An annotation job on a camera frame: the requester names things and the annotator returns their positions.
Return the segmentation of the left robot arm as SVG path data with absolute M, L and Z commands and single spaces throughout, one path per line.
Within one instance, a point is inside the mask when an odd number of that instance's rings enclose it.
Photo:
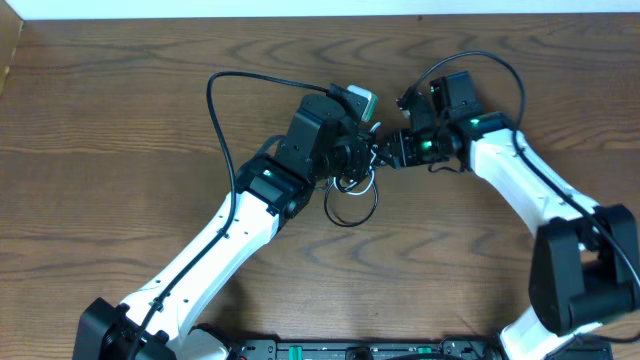
M 228 345 L 194 326 L 238 268 L 309 202 L 318 181 L 370 172 L 377 104 L 355 85 L 305 96 L 284 135 L 238 171 L 205 228 L 151 281 L 117 306 L 96 299 L 81 315 L 76 359 L 226 359 Z

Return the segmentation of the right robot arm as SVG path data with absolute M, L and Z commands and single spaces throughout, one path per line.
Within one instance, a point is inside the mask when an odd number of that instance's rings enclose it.
M 519 215 L 534 238 L 529 308 L 499 334 L 506 359 L 551 359 L 573 343 L 607 343 L 595 329 L 639 308 L 633 214 L 604 207 L 560 177 L 502 112 L 487 112 L 467 72 L 410 86 L 397 99 L 410 125 L 380 146 L 394 169 L 457 158 Z

